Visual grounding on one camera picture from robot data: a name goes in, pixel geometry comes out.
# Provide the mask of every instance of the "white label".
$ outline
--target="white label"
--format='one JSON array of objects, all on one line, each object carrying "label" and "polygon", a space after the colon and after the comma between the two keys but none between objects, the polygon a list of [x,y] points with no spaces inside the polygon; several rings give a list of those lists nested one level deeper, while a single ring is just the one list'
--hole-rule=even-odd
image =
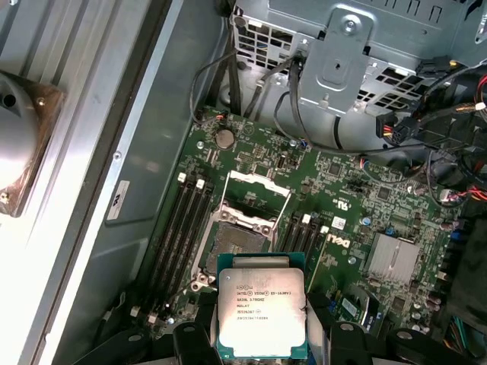
[{"label": "white label", "polygon": [[347,309],[347,312],[349,312],[352,317],[355,318],[355,316],[357,316],[357,308],[355,308],[354,305],[351,304],[347,298],[343,298],[342,306],[343,308]]},{"label": "white label", "polygon": [[108,212],[107,221],[113,221],[119,217],[125,195],[127,194],[127,190],[129,190],[129,185],[130,181],[120,180],[119,188],[116,190],[115,198],[113,198],[112,206]]},{"label": "white label", "polygon": [[343,238],[335,236],[334,234],[331,233],[328,234],[328,236],[326,236],[326,241],[331,243],[336,243],[336,245],[343,246],[346,249],[350,247],[350,240],[344,240]]},{"label": "white label", "polygon": [[346,219],[340,217],[333,217],[332,227],[337,230],[343,230],[345,228]]}]

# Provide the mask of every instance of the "sticker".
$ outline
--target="sticker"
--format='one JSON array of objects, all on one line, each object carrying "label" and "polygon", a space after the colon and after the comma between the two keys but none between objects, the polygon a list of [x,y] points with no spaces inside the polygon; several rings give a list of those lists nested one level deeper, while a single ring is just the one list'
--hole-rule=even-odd
[{"label": "sticker", "polygon": [[129,190],[129,185],[130,181],[120,180],[119,188],[116,190],[115,198],[112,201],[112,207],[108,212],[107,221],[113,221],[119,217],[125,195],[127,194],[127,190]]},{"label": "sticker", "polygon": [[343,308],[347,309],[347,312],[349,312],[352,317],[355,318],[355,316],[357,316],[357,308],[355,308],[354,305],[350,303],[347,298],[343,298],[342,306]]},{"label": "sticker", "polygon": [[346,219],[340,217],[333,217],[332,227],[338,230],[343,230],[345,228]]}]

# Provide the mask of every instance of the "ventilation slot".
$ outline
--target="ventilation slot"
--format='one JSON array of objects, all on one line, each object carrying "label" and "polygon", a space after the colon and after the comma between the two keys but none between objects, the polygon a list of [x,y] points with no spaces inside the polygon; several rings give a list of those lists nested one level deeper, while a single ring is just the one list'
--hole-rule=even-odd
[{"label": "ventilation slot", "polygon": [[238,34],[238,55],[246,58],[250,64],[271,70],[290,56],[293,34],[267,25],[257,27],[247,22],[245,27],[235,27],[235,33]]}]

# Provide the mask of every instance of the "ram slot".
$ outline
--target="ram slot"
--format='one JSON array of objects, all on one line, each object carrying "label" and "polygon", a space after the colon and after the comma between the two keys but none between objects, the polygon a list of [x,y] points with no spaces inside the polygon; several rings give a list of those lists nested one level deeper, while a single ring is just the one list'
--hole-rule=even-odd
[{"label": "ram slot", "polygon": [[206,217],[208,209],[209,209],[209,203],[212,198],[212,190],[211,189],[206,189],[205,192],[203,193],[203,199],[201,200],[197,210],[196,210],[196,215],[193,219],[193,222],[191,224],[191,227],[189,229],[189,235],[186,239],[185,242],[185,249],[184,249],[184,254],[183,254],[183,260],[180,262],[179,267],[177,269],[177,275],[175,275],[175,280],[173,284],[171,285],[171,289],[169,291],[169,297],[173,297],[177,294],[177,291],[180,289],[181,282],[183,281],[184,274],[186,273],[186,270],[188,269],[188,264],[189,264],[189,259],[194,251],[195,245],[196,245],[196,237],[198,235],[199,229],[202,226],[203,219]]},{"label": "ram slot", "polygon": [[179,230],[174,236],[175,240],[173,244],[173,249],[171,250],[172,255],[169,258],[168,265],[166,266],[167,269],[164,271],[164,275],[161,276],[161,280],[159,281],[159,288],[157,293],[158,300],[167,299],[167,289],[169,288],[170,282],[172,281],[176,272],[177,264],[183,253],[184,243],[186,242],[186,238],[189,235],[189,226],[196,216],[196,209],[199,206],[201,200],[202,190],[197,189],[193,193],[187,209],[183,212],[182,219],[180,219]]},{"label": "ram slot", "polygon": [[154,270],[152,271],[151,280],[148,285],[148,296],[146,297],[144,308],[149,310],[148,305],[151,305],[155,298],[155,291],[160,282],[161,276],[164,274],[165,265],[170,257],[171,251],[174,247],[175,237],[179,231],[181,224],[181,216],[186,211],[186,207],[189,201],[189,197],[192,195],[194,184],[188,182],[182,184],[178,190],[178,196],[174,202],[173,209],[170,212],[170,220],[164,231],[164,235],[159,241],[159,252],[154,264]]},{"label": "ram slot", "polygon": [[282,252],[290,252],[291,245],[292,245],[291,237],[294,236],[294,232],[298,228],[299,219],[300,217],[297,214],[296,215],[293,214],[293,216],[289,220],[288,229],[286,230],[284,239],[282,240],[282,247],[281,247]]},{"label": "ram slot", "polygon": [[292,252],[303,252],[311,233],[309,224],[301,224],[301,234],[296,240]]}]

